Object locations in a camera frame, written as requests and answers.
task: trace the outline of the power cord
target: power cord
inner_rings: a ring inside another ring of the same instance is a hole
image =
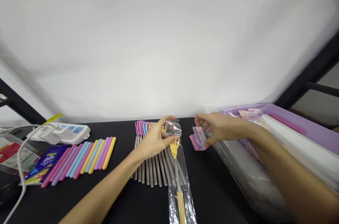
[[[7,129],[5,131],[8,130],[12,130],[12,129],[17,129],[17,128],[22,128],[22,127],[28,127],[28,126],[38,126],[37,130],[38,131],[41,127],[43,127],[45,124],[42,125],[23,125],[23,126],[18,126],[18,127],[12,127],[10,129]],[[11,210],[11,212],[9,213],[9,215],[7,216],[4,224],[7,224],[8,221],[10,220],[10,218],[12,217],[13,213],[15,212],[15,210],[17,209],[18,205],[20,204],[22,198],[25,195],[26,192],[26,181],[25,181],[25,176],[24,176],[24,171],[22,170],[22,166],[21,166],[21,160],[20,160],[20,153],[21,153],[21,149],[24,147],[24,145],[26,144],[26,142],[34,135],[34,133],[32,135],[30,135],[29,137],[27,137],[24,142],[21,144],[18,153],[17,153],[17,163],[18,163],[18,170],[19,170],[19,175],[20,175],[20,180],[21,180],[21,184],[22,184],[22,191],[20,194],[20,197],[17,201],[17,203],[15,204],[15,206],[13,207],[13,209]]]

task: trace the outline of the white power strip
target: white power strip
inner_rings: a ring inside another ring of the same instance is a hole
[[[48,125],[35,129],[27,137],[33,141],[46,141],[52,145],[58,143],[77,145],[88,139],[91,131],[87,125],[55,122],[49,122]]]

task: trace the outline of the stainless steel rod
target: stainless steel rod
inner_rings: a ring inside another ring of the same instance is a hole
[[[158,155],[154,156],[154,158],[155,158],[155,164],[156,164],[156,173],[158,174],[158,184],[159,184],[159,187],[162,187]]]
[[[175,172],[176,172],[177,191],[181,191],[180,181],[179,181],[179,174],[178,174],[178,160],[175,159],[174,163],[175,163]]]
[[[148,166],[148,159],[146,159],[146,184],[149,185],[149,166]]]
[[[154,187],[152,158],[148,159],[151,187]]]
[[[140,138],[139,138],[139,143],[141,143],[142,141],[142,135],[140,135]],[[141,182],[141,170],[142,169],[142,164],[139,166],[139,173],[138,173],[138,181]]]
[[[154,185],[158,185],[158,179],[156,177],[156,168],[155,168],[155,158],[152,157],[152,166],[153,166],[153,178],[154,178]]]
[[[138,146],[138,144],[139,144],[139,137],[140,137],[140,135],[137,135],[136,138],[135,138],[134,148],[136,148],[136,147]],[[134,176],[134,180],[137,180],[137,179],[138,179],[138,177],[137,177],[138,169],[139,169],[139,168],[137,168],[137,170],[134,171],[134,175],[133,175],[133,176]]]
[[[172,157],[172,154],[169,155],[168,151],[164,151],[164,154],[166,156],[166,162],[167,162],[167,167],[168,167],[168,174],[169,176],[167,177],[167,182],[168,182],[168,185],[176,185],[176,178],[175,178],[175,175],[174,175],[174,171],[173,171],[173,168],[174,166],[172,166],[172,162],[170,161],[170,159],[173,159]]]
[[[168,152],[169,156],[171,157],[170,160],[171,160],[172,165],[174,167],[175,164],[174,164],[174,159],[173,159],[173,156],[172,156],[172,152],[171,152],[169,147],[166,147],[166,149],[167,149],[167,152]],[[183,183],[186,184],[186,179],[185,179],[184,173],[183,173],[183,171],[182,171],[182,169],[181,169],[179,164],[178,164],[178,171],[179,171],[179,174],[180,174],[180,176],[181,176],[181,178],[183,180]]]
[[[167,186],[168,185],[167,184],[167,173],[168,173],[168,170],[166,170],[167,169],[167,164],[165,162],[165,158],[163,156],[163,152],[162,151],[159,154],[159,161],[160,161],[163,185]]]
[[[142,171],[141,183],[145,183],[145,161],[143,161],[141,165],[142,165],[141,166],[141,171]]]

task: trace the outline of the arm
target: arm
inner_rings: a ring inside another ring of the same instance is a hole
[[[98,183],[60,222],[60,224],[101,223],[127,181],[140,164],[159,152],[179,136],[162,139],[161,126],[173,116],[163,117],[111,173]]]
[[[212,145],[221,140],[247,138],[258,153],[287,207],[299,223],[338,223],[339,196],[300,164],[264,128],[219,113],[198,114],[196,125],[211,124]]]

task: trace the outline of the black tabletop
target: black tabletop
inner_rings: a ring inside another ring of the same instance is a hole
[[[86,123],[89,141],[117,137],[106,170],[66,178],[56,186],[28,186],[9,223],[58,223],[97,183],[134,148],[135,121]],[[212,147],[194,150],[189,135],[193,118],[179,120],[193,203],[198,223],[266,223],[246,203],[231,174]],[[0,213],[2,223],[10,210]],[[151,188],[129,180],[103,223],[169,223],[167,187]]]

